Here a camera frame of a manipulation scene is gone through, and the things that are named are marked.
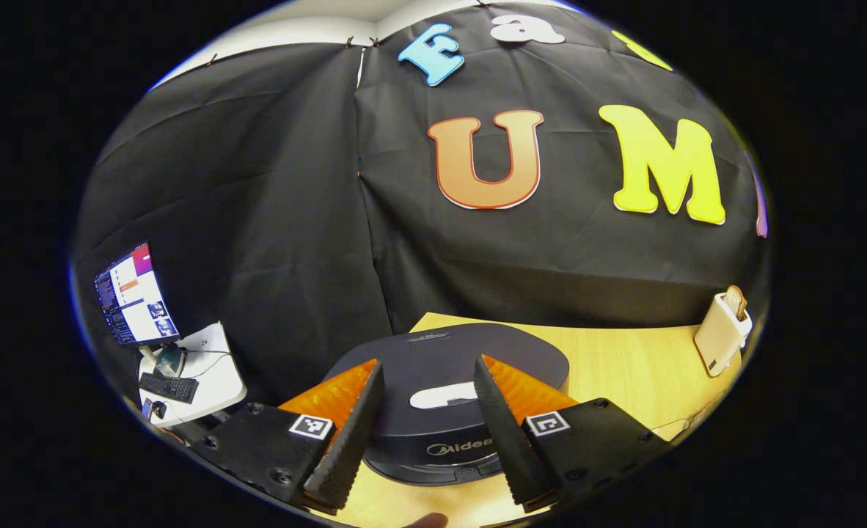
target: black fabric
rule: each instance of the black fabric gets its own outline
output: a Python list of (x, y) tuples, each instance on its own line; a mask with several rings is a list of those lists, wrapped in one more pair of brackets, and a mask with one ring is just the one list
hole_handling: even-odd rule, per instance
[(256, 401), (282, 403), (390, 335), (356, 181), (360, 51), (229, 57), (156, 87), (108, 141), (72, 261), (82, 322), (124, 394), (136, 400), (139, 354), (112, 344), (92, 280), (143, 240), (181, 333), (221, 320)]
[[(491, 19), (507, 14), (544, 19), (566, 41), (501, 43), (490, 36)], [(466, 63), (430, 88), (423, 71), (397, 56), (433, 23), (453, 27), (448, 36)], [(772, 240), (756, 235), (742, 140), (691, 83), (641, 60), (598, 21), (533, 4), (442, 13), (367, 50), (356, 99), (360, 181), (396, 334), (427, 311), (555, 326), (696, 324), (726, 285), (741, 285), (748, 300), (768, 295)], [(598, 114), (605, 104), (643, 110), (671, 144), (681, 118), (709, 131), (724, 225), (692, 220), (683, 206), (673, 216), (661, 197), (652, 214), (614, 207), (621, 146)], [(544, 115), (534, 195), (508, 210), (447, 201), (428, 127), (476, 117), (478, 177), (501, 180), (508, 141), (493, 117), (519, 109)]]

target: midea logo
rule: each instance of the midea logo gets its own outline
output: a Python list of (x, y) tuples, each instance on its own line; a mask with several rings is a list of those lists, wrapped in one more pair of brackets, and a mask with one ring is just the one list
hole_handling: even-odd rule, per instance
[(430, 444), (427, 446), (427, 454), (434, 455), (434, 457), (439, 457), (440, 455), (446, 455), (448, 453), (456, 453), (458, 451), (467, 451), (468, 449), (476, 449), (477, 447), (483, 447), (483, 445), (490, 445), (491, 438), (487, 438), (483, 441), (468, 441), (466, 444)]

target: white desk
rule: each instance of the white desk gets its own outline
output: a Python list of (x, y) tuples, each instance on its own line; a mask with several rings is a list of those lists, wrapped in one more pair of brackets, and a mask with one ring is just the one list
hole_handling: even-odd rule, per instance
[[(176, 344), (188, 350), (181, 377), (196, 377), (199, 386), (196, 388), (192, 403), (175, 401), (139, 389), (139, 405), (143, 404), (145, 398), (166, 404), (166, 414), (162, 419), (155, 414), (150, 414), (152, 425), (168, 428), (170, 425), (179, 425), (205, 417), (229, 405), (235, 405), (248, 394), (248, 388), (238, 374), (232, 355), (222, 353), (231, 350), (225, 340), (225, 328), (220, 322), (211, 324), (177, 341)], [(139, 364), (137, 380), (143, 373), (152, 372), (153, 367), (148, 358), (143, 358)]]

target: table surface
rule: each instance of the table surface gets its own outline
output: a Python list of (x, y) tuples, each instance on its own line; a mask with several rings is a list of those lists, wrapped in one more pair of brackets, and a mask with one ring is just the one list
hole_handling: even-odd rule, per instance
[[(411, 331), (467, 322), (486, 321), (428, 313)], [(695, 347), (698, 325), (632, 330), (508, 326), (544, 339), (567, 356), (570, 397), (581, 402), (606, 397), (665, 440), (681, 432), (702, 408), (716, 404), (741, 367), (741, 356), (736, 354), (730, 367), (712, 378)], [(445, 514), (455, 527), (525, 517), (522, 507), (514, 504), (503, 474), (431, 488), (380, 477), (364, 462), (346, 507), (336, 516), (313, 513), (354, 526), (401, 528), (430, 512)]]
[[(146, 397), (152, 401), (166, 403), (166, 414), (163, 419), (159, 419), (155, 414), (150, 415), (152, 425), (168, 428), (171, 425), (205, 417), (229, 405), (235, 405), (248, 394), (248, 388), (238, 374), (232, 355), (223, 353), (231, 351), (225, 340), (225, 330), (221, 323), (212, 324), (176, 344), (188, 350), (180, 377), (195, 377), (199, 381), (199, 386), (196, 388), (192, 403), (175, 401), (139, 389), (141, 404)], [(137, 374), (138, 380), (141, 374), (152, 371), (153, 365), (146, 358), (142, 358)]]

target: wooden table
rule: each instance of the wooden table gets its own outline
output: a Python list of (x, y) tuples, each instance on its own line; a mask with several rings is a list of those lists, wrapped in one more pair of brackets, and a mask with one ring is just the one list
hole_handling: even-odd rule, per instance
[[(499, 321), (428, 313), (411, 331), (467, 322)], [(741, 356), (736, 354), (724, 373), (709, 377), (695, 347), (698, 325), (637, 330), (508, 326), (544, 339), (567, 356), (570, 397), (577, 401), (606, 397), (665, 440), (674, 438), (689, 418), (716, 402), (741, 367)], [(450, 528), (524, 517), (503, 474), (463, 484), (420, 487), (380, 477), (364, 462), (339, 515), (314, 513), (354, 526), (401, 528), (430, 512), (447, 515)]]

